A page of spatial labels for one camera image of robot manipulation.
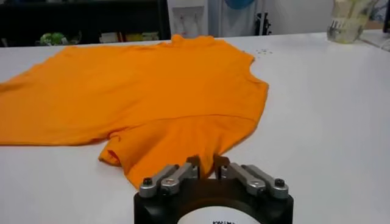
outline t-shirt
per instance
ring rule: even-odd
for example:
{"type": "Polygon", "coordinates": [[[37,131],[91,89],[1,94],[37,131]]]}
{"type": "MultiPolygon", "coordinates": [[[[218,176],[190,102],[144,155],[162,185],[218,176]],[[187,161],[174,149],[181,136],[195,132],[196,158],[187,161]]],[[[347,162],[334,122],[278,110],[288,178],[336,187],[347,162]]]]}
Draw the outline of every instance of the t-shirt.
{"type": "Polygon", "coordinates": [[[253,60],[213,37],[66,47],[0,84],[0,144],[108,139],[99,159],[121,166],[136,187],[193,155],[205,174],[264,110],[268,84],[251,75],[253,60]]]}

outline white label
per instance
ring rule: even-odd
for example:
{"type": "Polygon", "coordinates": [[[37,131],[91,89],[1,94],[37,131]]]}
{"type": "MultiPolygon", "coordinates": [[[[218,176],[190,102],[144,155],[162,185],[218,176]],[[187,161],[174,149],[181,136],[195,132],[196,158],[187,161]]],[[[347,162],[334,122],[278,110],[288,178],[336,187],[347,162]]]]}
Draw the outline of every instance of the white label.
{"type": "Polygon", "coordinates": [[[213,206],[200,208],[184,215],[177,224],[259,224],[239,210],[213,206]]]}

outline glass jar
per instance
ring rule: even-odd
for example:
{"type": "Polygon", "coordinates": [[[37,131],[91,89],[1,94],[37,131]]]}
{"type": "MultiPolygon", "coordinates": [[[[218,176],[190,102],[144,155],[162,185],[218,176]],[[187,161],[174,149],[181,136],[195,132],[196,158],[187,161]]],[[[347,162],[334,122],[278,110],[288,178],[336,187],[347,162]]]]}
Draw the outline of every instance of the glass jar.
{"type": "Polygon", "coordinates": [[[333,0],[328,40],[353,43],[363,32],[372,8],[378,0],[333,0]]]}

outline white table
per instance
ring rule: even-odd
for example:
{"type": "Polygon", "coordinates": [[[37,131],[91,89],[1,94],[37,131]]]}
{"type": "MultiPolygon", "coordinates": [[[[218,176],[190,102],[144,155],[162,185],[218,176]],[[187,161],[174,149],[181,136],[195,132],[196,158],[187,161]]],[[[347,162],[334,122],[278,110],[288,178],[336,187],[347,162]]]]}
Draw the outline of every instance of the white table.
{"type": "MultiPolygon", "coordinates": [[[[226,40],[270,84],[258,129],[226,155],[284,178],[296,224],[389,223],[390,54],[324,33],[226,40]]],[[[0,49],[0,82],[60,49],[0,49]]],[[[133,223],[136,190],[103,147],[0,147],[0,223],[133,223]]]]}

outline bolt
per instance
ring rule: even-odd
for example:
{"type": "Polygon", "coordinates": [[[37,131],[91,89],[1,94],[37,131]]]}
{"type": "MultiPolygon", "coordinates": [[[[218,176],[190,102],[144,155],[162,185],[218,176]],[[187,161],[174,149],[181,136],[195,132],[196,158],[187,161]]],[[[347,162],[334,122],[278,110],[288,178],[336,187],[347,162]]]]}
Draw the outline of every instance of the bolt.
{"type": "Polygon", "coordinates": [[[168,184],[168,185],[172,185],[172,184],[175,183],[175,180],[174,180],[174,179],[165,179],[165,180],[164,180],[164,183],[165,183],[165,184],[168,184]]]}
{"type": "Polygon", "coordinates": [[[253,180],[253,181],[251,181],[250,182],[251,184],[253,184],[254,186],[259,186],[259,184],[260,184],[260,182],[259,181],[257,181],[257,180],[253,180]]]}
{"type": "Polygon", "coordinates": [[[285,186],[285,181],[283,179],[275,179],[275,186],[277,187],[284,187],[285,186]]]}
{"type": "Polygon", "coordinates": [[[150,177],[146,177],[146,178],[144,178],[144,180],[143,180],[142,183],[143,183],[145,186],[149,186],[149,185],[152,185],[153,180],[152,180],[152,178],[150,178],[150,177]]]}

